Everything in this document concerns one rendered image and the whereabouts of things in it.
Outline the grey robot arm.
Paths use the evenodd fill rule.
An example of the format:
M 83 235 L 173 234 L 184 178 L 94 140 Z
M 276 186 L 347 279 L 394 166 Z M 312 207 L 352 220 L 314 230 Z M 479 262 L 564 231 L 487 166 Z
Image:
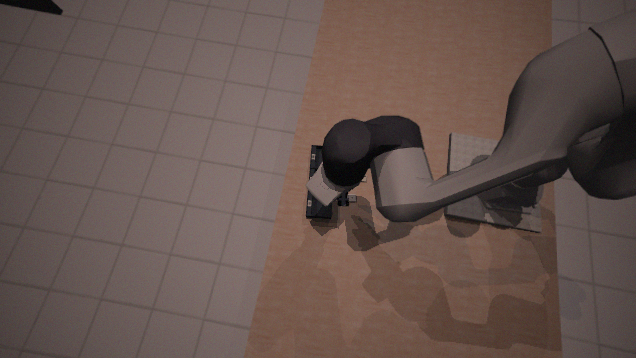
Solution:
M 533 58 L 509 95 L 502 138 L 481 161 L 434 181 L 418 124 L 387 115 L 336 123 L 321 152 L 306 188 L 322 205 L 371 169 L 376 209 L 392 222 L 476 195 L 485 208 L 532 214 L 543 184 L 568 168 L 590 196 L 636 196 L 636 8 Z

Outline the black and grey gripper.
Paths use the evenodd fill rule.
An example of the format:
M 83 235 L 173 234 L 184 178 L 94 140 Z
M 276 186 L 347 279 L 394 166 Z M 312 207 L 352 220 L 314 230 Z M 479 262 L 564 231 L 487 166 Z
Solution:
M 349 201 L 348 201 L 348 198 L 347 198 L 348 192 L 343 194 L 342 196 L 340 196 L 337 199 L 338 206 L 349 206 Z

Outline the black rack of three labelled bins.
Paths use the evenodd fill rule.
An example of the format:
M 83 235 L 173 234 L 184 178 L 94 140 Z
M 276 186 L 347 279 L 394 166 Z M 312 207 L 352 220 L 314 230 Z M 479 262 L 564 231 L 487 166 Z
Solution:
M 320 146 L 320 145 L 312 145 L 311 147 L 309 180 L 318 170 L 319 166 L 321 165 L 323 161 L 322 152 L 321 152 L 322 147 L 323 146 Z M 308 190 L 306 217 L 331 219 L 331 216 L 332 216 L 332 203 L 328 207 L 325 207 Z

